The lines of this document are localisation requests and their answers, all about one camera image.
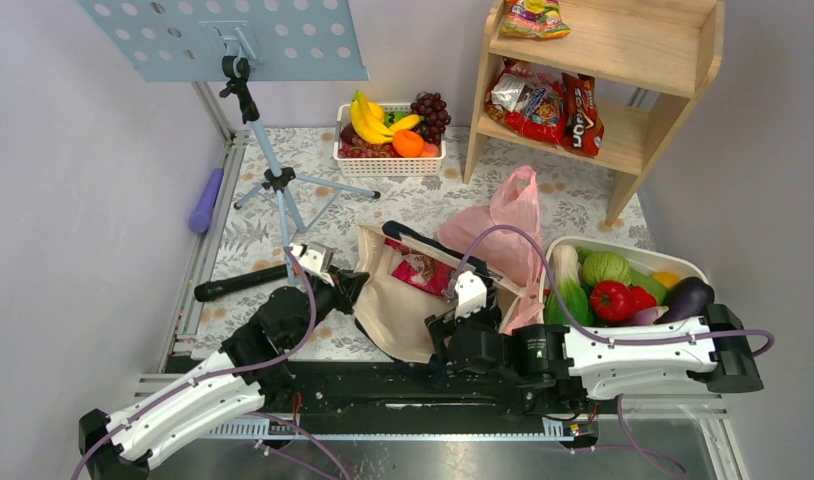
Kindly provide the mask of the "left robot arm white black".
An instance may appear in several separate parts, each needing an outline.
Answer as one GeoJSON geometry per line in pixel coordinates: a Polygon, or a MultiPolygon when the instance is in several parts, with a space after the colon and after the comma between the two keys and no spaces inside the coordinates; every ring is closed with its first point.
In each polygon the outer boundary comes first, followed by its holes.
{"type": "Polygon", "coordinates": [[[145,479],[208,430],[299,396],[286,362],[332,311],[350,314],[370,276],[331,267],[306,287],[274,290],[218,350],[145,400],[115,413],[94,409],[79,421],[81,460],[93,479],[145,479]]]}

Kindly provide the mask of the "pink snack packet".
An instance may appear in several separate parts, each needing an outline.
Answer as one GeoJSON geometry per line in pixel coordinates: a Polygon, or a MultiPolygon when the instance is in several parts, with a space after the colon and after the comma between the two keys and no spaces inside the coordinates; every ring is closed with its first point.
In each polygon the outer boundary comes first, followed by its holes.
{"type": "Polygon", "coordinates": [[[391,275],[425,293],[445,297],[454,268],[430,256],[411,249],[395,240],[386,239],[384,244],[400,255],[391,275]]]}

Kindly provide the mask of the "single yellow banana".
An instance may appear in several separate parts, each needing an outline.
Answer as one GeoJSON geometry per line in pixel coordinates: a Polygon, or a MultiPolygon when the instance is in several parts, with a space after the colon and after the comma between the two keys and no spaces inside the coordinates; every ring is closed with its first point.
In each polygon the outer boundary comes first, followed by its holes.
{"type": "Polygon", "coordinates": [[[393,133],[400,131],[409,131],[416,128],[424,118],[418,114],[409,114],[399,117],[397,121],[388,126],[388,129],[393,133]]]}

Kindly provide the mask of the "beige canvas tote bag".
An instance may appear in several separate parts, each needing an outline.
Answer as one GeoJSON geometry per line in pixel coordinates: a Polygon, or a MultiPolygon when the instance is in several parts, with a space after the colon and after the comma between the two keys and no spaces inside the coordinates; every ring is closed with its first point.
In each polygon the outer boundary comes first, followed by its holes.
{"type": "MultiPolygon", "coordinates": [[[[386,239],[395,240],[453,267],[450,284],[463,255],[395,221],[381,226],[361,225],[358,228],[357,270],[370,274],[355,306],[354,314],[359,326],[389,357],[406,363],[428,363],[432,347],[424,320],[454,309],[456,301],[447,295],[448,292],[445,297],[437,297],[395,279],[391,273],[400,255],[384,244],[386,239]]],[[[521,293],[518,288],[474,256],[469,259],[466,270],[482,279],[488,295],[496,294],[503,312],[502,323],[519,301],[521,293]]]]}

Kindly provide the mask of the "dark red grapes bunch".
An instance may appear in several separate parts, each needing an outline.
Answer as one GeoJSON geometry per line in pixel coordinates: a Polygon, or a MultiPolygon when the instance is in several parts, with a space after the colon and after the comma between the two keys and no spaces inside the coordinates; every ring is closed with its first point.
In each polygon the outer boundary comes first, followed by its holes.
{"type": "Polygon", "coordinates": [[[451,123],[447,102],[438,92],[420,92],[410,105],[411,112],[420,117],[413,131],[427,143],[441,146],[445,131],[451,123]]]}

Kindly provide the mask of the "yellow banana bunch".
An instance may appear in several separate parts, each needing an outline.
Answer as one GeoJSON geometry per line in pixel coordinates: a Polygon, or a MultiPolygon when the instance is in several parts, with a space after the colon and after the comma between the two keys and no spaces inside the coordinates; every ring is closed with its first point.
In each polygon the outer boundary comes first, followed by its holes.
{"type": "Polygon", "coordinates": [[[392,142],[394,133],[373,115],[363,92],[355,92],[349,113],[353,128],[364,141],[374,145],[392,142]]]}

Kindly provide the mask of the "orange fruit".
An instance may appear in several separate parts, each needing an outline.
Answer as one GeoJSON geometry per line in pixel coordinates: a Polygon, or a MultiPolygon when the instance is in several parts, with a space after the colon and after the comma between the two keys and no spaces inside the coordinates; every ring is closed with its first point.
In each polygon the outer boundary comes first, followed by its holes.
{"type": "Polygon", "coordinates": [[[392,139],[394,150],[404,158],[420,157],[425,149],[424,138],[411,130],[400,130],[392,139]]]}

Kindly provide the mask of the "pink plastic grocery bag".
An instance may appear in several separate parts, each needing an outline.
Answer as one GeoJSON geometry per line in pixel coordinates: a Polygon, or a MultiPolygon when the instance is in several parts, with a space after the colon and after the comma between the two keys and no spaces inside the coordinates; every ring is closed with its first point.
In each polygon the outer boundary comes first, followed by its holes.
{"type": "Polygon", "coordinates": [[[437,230],[437,239],[446,247],[464,253],[473,241],[495,225],[511,225],[524,235],[509,230],[489,234],[473,251],[490,270],[514,284],[521,296],[509,317],[502,321],[505,334],[543,318],[541,300],[543,266],[528,238],[541,244],[539,188],[536,171],[530,166],[514,170],[493,195],[487,206],[468,207],[451,216],[437,230]]]}

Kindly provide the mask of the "orange red chips bag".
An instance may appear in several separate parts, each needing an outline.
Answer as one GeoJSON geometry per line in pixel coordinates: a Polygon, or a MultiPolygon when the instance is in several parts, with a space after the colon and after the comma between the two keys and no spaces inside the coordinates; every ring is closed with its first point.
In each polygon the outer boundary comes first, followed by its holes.
{"type": "Polygon", "coordinates": [[[563,138],[566,150],[596,157],[601,149],[604,125],[595,104],[595,78],[562,74],[567,121],[563,138]]]}

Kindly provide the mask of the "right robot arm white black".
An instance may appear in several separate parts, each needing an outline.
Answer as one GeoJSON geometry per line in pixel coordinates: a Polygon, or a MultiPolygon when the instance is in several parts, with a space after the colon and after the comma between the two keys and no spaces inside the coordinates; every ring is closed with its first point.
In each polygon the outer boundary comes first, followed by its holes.
{"type": "Polygon", "coordinates": [[[725,305],[678,322],[576,329],[535,324],[503,334],[495,308],[426,318],[434,355],[451,374],[487,375],[529,391],[551,390],[566,410],[659,385],[698,382],[719,394],[764,384],[748,331],[725,305]]]}

